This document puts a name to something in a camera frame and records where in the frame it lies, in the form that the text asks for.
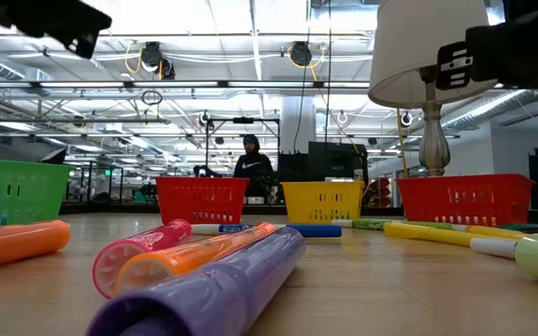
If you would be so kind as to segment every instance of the yellow marker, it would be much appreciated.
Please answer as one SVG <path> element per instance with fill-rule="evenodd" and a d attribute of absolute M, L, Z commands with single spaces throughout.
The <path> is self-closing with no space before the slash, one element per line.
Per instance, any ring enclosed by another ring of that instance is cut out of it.
<path fill-rule="evenodd" d="M 507 238 L 507 239 L 514 239 L 514 240 L 520 240 L 520 239 L 527 236 L 526 233 L 523 233 L 523 232 L 520 232 L 520 231 L 489 228 L 489 227 L 484 227 L 484 226 L 480 226 L 480 225 L 469 225 L 466 228 L 466 231 L 470 232 L 470 233 L 485 234 L 485 235 L 488 235 L 488 236 L 499 237 L 499 238 Z"/>
<path fill-rule="evenodd" d="M 389 237 L 420 239 L 467 247 L 471 245 L 471 239 L 473 238 L 490 237 L 483 234 L 441 230 L 402 223 L 386 223 L 384 225 L 384 232 Z"/>

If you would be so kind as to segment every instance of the lamp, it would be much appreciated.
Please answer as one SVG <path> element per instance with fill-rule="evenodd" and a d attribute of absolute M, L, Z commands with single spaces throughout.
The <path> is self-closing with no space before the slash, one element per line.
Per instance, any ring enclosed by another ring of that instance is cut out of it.
<path fill-rule="evenodd" d="M 435 88 L 439 48 L 463 41 L 466 29 L 488 25 L 483 0 L 389 0 L 379 7 L 369 98 L 380 105 L 422 108 L 425 131 L 420 163 L 443 175 L 450 161 L 441 128 L 441 106 L 492 88 L 470 82 L 458 90 Z"/>

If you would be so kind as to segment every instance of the wooden table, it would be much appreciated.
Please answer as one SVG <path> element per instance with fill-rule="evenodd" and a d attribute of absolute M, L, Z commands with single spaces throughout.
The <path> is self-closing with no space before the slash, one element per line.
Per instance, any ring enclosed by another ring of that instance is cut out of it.
<path fill-rule="evenodd" d="M 73 234 L 66 249 L 0 267 L 0 335 L 83 335 L 105 301 L 92 286 L 96 253 L 159 225 L 145 214 L 62 219 Z M 538 281 L 511 260 L 378 231 L 307 242 L 249 335 L 538 336 Z"/>

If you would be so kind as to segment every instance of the blue marker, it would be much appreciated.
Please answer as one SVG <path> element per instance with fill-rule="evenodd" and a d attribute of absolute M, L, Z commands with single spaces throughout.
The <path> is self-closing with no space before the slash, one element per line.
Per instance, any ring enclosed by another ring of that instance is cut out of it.
<path fill-rule="evenodd" d="M 289 227 L 297 230 L 304 238 L 319 237 L 341 237 L 342 227 L 338 225 L 284 225 L 276 224 L 276 227 Z M 200 235 L 218 235 L 223 233 L 233 233 L 250 229 L 254 225 L 232 225 L 232 224 L 194 224 L 192 225 L 192 234 Z"/>

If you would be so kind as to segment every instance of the lamp shade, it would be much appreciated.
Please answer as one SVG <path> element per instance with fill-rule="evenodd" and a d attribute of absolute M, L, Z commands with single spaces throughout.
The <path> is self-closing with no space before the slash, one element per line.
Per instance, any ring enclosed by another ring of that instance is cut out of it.
<path fill-rule="evenodd" d="M 442 46 L 464 41 L 466 29 L 488 25 L 483 0 L 382 0 L 377 14 L 369 98 L 377 104 L 421 108 L 425 83 L 418 69 L 437 64 Z M 441 104 L 455 102 L 495 85 L 473 82 L 435 93 Z"/>

